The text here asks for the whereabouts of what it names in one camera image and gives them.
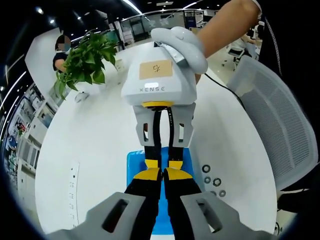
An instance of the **white mesh chair back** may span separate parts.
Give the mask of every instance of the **white mesh chair back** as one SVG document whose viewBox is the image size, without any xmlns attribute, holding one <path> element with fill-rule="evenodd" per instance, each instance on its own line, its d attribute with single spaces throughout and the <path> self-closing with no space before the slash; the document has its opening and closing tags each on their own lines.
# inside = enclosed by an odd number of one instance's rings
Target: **white mesh chair back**
<svg viewBox="0 0 320 240">
<path fill-rule="evenodd" d="M 227 86 L 240 97 L 261 137 L 277 190 L 295 183 L 317 165 L 313 128 L 278 75 L 243 56 Z"/>
</svg>

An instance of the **white table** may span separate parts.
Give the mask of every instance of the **white table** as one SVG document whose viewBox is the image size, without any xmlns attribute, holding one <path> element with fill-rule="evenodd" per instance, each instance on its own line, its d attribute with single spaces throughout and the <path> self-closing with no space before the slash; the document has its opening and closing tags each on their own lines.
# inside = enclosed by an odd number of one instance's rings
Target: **white table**
<svg viewBox="0 0 320 240">
<path fill-rule="evenodd" d="M 129 48 L 120 52 L 121 58 L 128 66 L 134 51 L 152 45 Z M 207 73 L 221 82 L 211 70 Z M 116 85 L 108 94 L 91 95 L 81 103 L 75 103 L 76 93 L 71 92 L 54 116 L 42 144 L 35 179 L 37 213 L 45 233 L 73 227 L 68 190 L 74 162 L 79 162 L 79 223 L 89 209 L 126 189 L 127 154 L 143 147 L 132 107 L 120 97 L 121 87 Z M 195 131 L 190 142 L 196 180 L 204 190 L 225 190 L 223 199 L 238 210 L 244 224 L 273 233 L 277 214 L 275 181 L 254 125 L 236 98 L 206 76 L 197 88 Z M 167 146 L 170 130 L 166 113 L 160 124 L 162 146 Z M 220 187 L 202 184 L 203 164 L 211 166 L 212 179 L 221 178 Z M 156 235 L 151 239 L 174 237 Z"/>
</svg>

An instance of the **ceiling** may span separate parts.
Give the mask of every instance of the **ceiling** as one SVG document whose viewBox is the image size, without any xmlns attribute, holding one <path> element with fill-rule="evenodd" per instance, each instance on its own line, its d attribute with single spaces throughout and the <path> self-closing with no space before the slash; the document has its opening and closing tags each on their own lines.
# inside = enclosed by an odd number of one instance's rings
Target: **ceiling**
<svg viewBox="0 0 320 240">
<path fill-rule="evenodd" d="M 129 18 L 138 14 L 126 1 L 129 0 L 27 0 L 7 1 L 6 8 L 2 9 L 0 22 L 2 24 L 2 49 L 0 51 L 0 92 L 2 98 L 8 89 L 16 82 L 19 76 L 27 71 L 23 79 L 16 85 L 30 85 L 31 76 L 28 73 L 24 58 L 5 75 L 5 66 L 11 66 L 21 55 L 25 54 L 33 39 L 53 28 L 60 27 L 74 38 L 83 36 L 85 30 L 108 28 L 105 24 L 117 18 Z M 148 13 L 162 9 L 181 9 L 196 0 L 130 0 L 139 11 Z M 218 10 L 229 0 L 201 0 L 191 6 L 192 9 Z M 16 94 L 5 102 L 5 108 L 10 108 L 16 99 Z"/>
</svg>

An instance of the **handwritten label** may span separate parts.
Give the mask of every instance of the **handwritten label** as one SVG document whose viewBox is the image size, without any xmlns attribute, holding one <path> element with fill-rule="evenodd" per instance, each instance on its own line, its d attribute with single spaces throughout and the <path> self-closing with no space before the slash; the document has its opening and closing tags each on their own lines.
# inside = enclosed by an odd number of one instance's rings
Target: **handwritten label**
<svg viewBox="0 0 320 240">
<path fill-rule="evenodd" d="M 172 75 L 173 70 L 171 60 L 149 61 L 140 64 L 140 80 L 171 77 Z"/>
</svg>

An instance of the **potted plant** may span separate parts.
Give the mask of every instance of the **potted plant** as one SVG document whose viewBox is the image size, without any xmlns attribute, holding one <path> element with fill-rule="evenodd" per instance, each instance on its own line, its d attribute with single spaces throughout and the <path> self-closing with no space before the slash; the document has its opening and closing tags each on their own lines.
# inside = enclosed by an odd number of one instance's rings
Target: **potted plant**
<svg viewBox="0 0 320 240">
<path fill-rule="evenodd" d="M 65 72 L 56 72 L 54 90 L 65 100 L 66 88 L 78 91 L 77 83 L 104 84 L 105 66 L 102 59 L 115 65 L 115 43 L 106 35 L 89 32 L 80 41 L 77 48 L 71 49 L 63 64 Z"/>
</svg>

